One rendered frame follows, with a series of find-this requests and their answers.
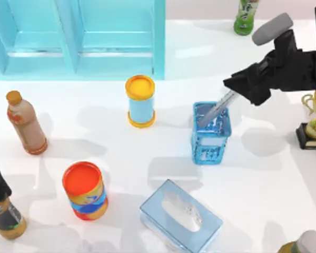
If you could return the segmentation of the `blue square basket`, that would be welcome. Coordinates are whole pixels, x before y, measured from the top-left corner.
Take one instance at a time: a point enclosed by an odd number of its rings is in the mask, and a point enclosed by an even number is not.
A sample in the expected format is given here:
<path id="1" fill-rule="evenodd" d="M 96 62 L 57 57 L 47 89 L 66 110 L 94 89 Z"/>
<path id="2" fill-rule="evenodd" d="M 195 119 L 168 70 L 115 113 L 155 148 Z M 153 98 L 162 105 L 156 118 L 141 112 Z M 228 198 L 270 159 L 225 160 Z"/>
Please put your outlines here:
<path id="1" fill-rule="evenodd" d="M 193 104 L 193 126 L 191 136 L 192 159 L 197 165 L 220 164 L 224 150 L 231 136 L 231 122 L 229 110 L 201 128 L 198 122 L 216 105 L 215 102 L 196 102 Z"/>

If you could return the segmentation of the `pale grey rounded box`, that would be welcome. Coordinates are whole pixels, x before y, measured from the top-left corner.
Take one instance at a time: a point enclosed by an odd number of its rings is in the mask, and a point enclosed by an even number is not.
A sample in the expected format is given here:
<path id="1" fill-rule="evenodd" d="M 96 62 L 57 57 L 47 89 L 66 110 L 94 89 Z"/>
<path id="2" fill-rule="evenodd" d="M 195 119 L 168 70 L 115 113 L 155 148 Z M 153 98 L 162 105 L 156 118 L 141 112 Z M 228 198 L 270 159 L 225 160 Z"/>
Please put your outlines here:
<path id="1" fill-rule="evenodd" d="M 252 35 L 255 45 L 261 46 L 279 37 L 293 26 L 293 20 L 288 13 L 281 13 L 261 25 Z"/>

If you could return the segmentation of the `green bottle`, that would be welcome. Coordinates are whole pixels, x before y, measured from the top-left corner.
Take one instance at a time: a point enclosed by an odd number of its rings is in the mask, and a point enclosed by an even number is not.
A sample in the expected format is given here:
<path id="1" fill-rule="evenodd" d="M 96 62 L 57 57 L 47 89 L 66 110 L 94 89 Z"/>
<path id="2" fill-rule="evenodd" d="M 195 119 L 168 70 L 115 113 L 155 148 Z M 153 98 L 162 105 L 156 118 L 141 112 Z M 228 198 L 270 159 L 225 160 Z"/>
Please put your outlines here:
<path id="1" fill-rule="evenodd" d="M 254 27 L 254 16 L 259 0 L 240 0 L 239 9 L 234 22 L 234 31 L 238 35 L 249 35 Z"/>

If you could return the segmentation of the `yellow and blue can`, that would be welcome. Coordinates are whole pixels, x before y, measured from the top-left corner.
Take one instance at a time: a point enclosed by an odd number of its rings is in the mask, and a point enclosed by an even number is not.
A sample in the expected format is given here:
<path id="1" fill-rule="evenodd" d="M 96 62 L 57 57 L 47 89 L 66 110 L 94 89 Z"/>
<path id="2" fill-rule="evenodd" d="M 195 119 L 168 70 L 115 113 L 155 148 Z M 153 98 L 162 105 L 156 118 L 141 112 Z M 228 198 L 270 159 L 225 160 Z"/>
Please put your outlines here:
<path id="1" fill-rule="evenodd" d="M 129 123 L 136 128 L 150 127 L 155 120 L 154 81 L 145 75 L 135 75 L 126 81 L 125 91 L 129 99 Z"/>

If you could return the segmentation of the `white tissue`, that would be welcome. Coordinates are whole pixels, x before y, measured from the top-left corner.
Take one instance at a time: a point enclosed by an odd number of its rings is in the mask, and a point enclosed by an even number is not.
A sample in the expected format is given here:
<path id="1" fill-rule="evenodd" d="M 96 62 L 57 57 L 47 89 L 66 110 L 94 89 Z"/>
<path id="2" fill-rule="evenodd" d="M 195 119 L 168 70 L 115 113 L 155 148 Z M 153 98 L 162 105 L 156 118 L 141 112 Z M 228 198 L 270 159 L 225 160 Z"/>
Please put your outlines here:
<path id="1" fill-rule="evenodd" d="M 202 218 L 197 208 L 192 203 L 182 200 L 176 193 L 164 193 L 162 208 L 186 230 L 197 232 L 201 229 Z"/>

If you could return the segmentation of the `light blue rack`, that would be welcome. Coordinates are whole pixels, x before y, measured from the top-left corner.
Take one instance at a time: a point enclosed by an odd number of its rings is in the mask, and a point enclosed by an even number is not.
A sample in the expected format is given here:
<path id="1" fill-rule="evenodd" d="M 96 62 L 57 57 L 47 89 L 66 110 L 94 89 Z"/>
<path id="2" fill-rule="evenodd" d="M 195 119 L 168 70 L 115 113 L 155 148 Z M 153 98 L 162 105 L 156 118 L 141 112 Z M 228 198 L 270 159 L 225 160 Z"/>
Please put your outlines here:
<path id="1" fill-rule="evenodd" d="M 0 0 L 0 80 L 165 76 L 166 0 Z"/>

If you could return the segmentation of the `blue tissue box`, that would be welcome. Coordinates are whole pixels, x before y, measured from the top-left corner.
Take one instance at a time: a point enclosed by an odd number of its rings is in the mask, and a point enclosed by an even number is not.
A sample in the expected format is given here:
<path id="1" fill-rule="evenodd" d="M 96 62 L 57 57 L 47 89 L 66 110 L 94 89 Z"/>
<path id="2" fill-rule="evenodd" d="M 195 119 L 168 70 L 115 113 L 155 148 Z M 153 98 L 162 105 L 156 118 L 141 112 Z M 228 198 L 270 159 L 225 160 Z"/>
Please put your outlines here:
<path id="1" fill-rule="evenodd" d="M 202 218 L 199 231 L 186 230 L 164 211 L 162 200 L 165 192 L 176 193 L 182 200 L 197 208 Z M 205 253 L 223 224 L 218 216 L 170 179 L 140 206 L 140 217 L 143 224 L 165 240 L 174 253 Z"/>

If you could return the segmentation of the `orange and blue can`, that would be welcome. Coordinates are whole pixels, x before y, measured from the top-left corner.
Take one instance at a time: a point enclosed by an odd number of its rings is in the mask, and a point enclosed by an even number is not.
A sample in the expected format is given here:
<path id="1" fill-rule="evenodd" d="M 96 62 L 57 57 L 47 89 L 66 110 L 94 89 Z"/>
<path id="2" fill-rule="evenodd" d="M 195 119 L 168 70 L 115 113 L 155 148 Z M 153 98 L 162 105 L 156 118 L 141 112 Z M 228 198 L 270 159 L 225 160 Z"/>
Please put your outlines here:
<path id="1" fill-rule="evenodd" d="M 108 199 L 100 169 L 88 161 L 69 166 L 62 185 L 75 215 L 82 220 L 96 220 L 105 214 Z"/>

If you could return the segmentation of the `yellow bottle with grey cap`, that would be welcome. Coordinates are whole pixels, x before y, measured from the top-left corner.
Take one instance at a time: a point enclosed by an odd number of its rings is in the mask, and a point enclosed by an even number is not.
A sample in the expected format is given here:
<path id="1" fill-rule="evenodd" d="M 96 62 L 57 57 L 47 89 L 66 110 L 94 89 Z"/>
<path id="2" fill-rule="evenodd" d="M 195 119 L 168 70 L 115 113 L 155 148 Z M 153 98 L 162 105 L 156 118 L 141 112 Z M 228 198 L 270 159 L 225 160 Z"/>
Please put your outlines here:
<path id="1" fill-rule="evenodd" d="M 316 231 L 305 231 L 297 240 L 281 246 L 277 253 L 316 253 Z"/>

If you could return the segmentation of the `brown bottle with orange cap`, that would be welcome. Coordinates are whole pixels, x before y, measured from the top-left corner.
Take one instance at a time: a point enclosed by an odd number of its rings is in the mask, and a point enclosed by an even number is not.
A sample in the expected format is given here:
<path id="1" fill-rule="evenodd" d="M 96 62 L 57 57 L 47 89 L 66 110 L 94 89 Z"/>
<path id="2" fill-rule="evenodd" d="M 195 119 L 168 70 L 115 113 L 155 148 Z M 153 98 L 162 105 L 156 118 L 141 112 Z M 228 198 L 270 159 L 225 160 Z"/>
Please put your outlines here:
<path id="1" fill-rule="evenodd" d="M 34 107 L 17 90 L 9 91 L 7 116 L 18 134 L 24 150 L 32 155 L 47 149 L 47 138 L 36 116 Z"/>

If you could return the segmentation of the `yellow and black bottle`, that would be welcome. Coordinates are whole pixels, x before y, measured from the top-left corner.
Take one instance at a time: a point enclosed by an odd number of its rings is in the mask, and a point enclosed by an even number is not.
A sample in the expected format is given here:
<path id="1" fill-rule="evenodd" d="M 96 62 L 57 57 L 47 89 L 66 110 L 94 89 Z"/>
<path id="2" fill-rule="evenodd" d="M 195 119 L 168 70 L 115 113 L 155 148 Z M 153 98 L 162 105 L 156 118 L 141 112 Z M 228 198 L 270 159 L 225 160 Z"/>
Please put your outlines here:
<path id="1" fill-rule="evenodd" d="M 25 232 L 26 227 L 25 218 L 9 197 L 0 201 L 0 235 L 7 240 L 14 240 Z"/>

